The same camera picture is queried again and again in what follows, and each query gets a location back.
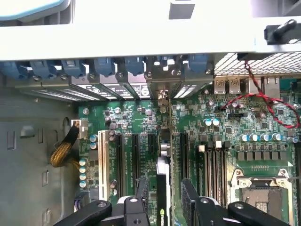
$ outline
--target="microchip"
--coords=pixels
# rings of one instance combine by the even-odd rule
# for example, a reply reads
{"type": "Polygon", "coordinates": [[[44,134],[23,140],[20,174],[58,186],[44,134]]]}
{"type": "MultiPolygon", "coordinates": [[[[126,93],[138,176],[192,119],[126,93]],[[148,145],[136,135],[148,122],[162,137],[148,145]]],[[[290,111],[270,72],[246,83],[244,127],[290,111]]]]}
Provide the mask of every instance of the microchip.
{"type": "Polygon", "coordinates": [[[289,100],[290,100],[290,98],[288,98],[288,97],[283,97],[283,101],[284,101],[284,102],[289,102],[289,100]]]}
{"type": "Polygon", "coordinates": [[[232,133],[232,128],[231,127],[226,127],[226,133],[232,133]]]}
{"type": "Polygon", "coordinates": [[[283,201],[285,189],[281,187],[248,187],[241,188],[241,200],[248,200],[248,204],[283,220],[283,201]]]}
{"type": "Polygon", "coordinates": [[[110,129],[116,129],[116,124],[115,123],[111,123],[110,124],[110,129]]]}
{"type": "Polygon", "coordinates": [[[268,127],[267,123],[264,122],[264,123],[261,124],[261,128],[266,129],[267,127],[268,127]]]}

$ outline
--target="blue latch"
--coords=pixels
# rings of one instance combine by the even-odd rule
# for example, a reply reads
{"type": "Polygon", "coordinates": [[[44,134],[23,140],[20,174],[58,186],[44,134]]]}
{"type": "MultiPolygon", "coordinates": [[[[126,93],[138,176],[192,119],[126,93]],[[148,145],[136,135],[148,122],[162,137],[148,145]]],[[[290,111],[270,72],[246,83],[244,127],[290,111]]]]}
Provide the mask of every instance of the blue latch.
{"type": "Polygon", "coordinates": [[[112,58],[97,58],[93,60],[94,70],[98,74],[109,76],[115,74],[115,64],[112,58]]]}
{"type": "Polygon", "coordinates": [[[194,54],[188,57],[188,66],[193,72],[205,72],[207,69],[208,55],[194,54]]]}
{"type": "Polygon", "coordinates": [[[133,75],[144,73],[143,57],[125,57],[127,71],[133,75]]]}
{"type": "Polygon", "coordinates": [[[53,60],[30,61],[33,73],[43,79],[52,79],[57,76],[57,69],[53,60]]]}
{"type": "Polygon", "coordinates": [[[63,70],[67,75],[78,78],[86,75],[83,60],[62,60],[63,70]]]}
{"type": "Polygon", "coordinates": [[[5,76],[18,80],[28,79],[29,76],[29,72],[22,62],[0,62],[0,72],[5,76]]]}

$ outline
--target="screw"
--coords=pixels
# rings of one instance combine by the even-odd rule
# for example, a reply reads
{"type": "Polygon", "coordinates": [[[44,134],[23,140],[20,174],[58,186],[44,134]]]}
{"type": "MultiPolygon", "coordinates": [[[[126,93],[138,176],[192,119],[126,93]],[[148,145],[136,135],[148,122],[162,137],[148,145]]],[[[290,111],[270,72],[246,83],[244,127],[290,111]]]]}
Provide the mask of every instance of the screw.
{"type": "Polygon", "coordinates": [[[67,79],[67,75],[66,74],[62,74],[61,75],[61,79],[66,80],[67,79]]]}
{"type": "Polygon", "coordinates": [[[244,206],[240,203],[235,203],[234,206],[237,208],[237,209],[243,209],[244,206]]]}
{"type": "Polygon", "coordinates": [[[202,202],[202,203],[209,203],[209,200],[208,200],[208,199],[205,199],[205,198],[202,198],[202,199],[201,199],[201,202],[202,202]]]}
{"type": "Polygon", "coordinates": [[[98,207],[105,207],[107,204],[105,202],[100,202],[97,206],[98,207]]]}
{"type": "Polygon", "coordinates": [[[136,198],[131,198],[130,199],[130,202],[137,202],[138,201],[138,199],[136,199],[136,198]]]}
{"type": "Polygon", "coordinates": [[[89,109],[87,109],[87,108],[84,108],[84,110],[83,110],[83,114],[84,114],[84,115],[88,115],[89,113],[90,113],[89,109]]]}

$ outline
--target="ram slot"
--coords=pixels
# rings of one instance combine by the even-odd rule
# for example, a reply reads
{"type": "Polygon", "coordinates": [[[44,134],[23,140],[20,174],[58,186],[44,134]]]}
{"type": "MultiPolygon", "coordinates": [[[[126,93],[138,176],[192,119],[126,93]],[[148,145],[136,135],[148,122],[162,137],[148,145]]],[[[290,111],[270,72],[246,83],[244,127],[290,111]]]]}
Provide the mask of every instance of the ram slot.
{"type": "Polygon", "coordinates": [[[117,159],[117,194],[118,197],[122,197],[126,194],[126,182],[125,182],[125,154],[124,154],[124,137],[122,134],[116,135],[116,159],[117,159]]]}
{"type": "Polygon", "coordinates": [[[221,206],[227,206],[227,159],[225,150],[220,151],[220,163],[221,163],[221,206]]]}
{"type": "Polygon", "coordinates": [[[109,134],[106,130],[98,131],[98,176],[99,176],[99,199],[108,200],[109,187],[109,134]]]}
{"type": "Polygon", "coordinates": [[[140,139],[139,134],[132,134],[133,190],[136,193],[136,180],[140,177],[140,139]]]}
{"type": "Polygon", "coordinates": [[[189,144],[188,134],[180,135],[180,151],[181,151],[181,178],[189,178],[189,144]]]}

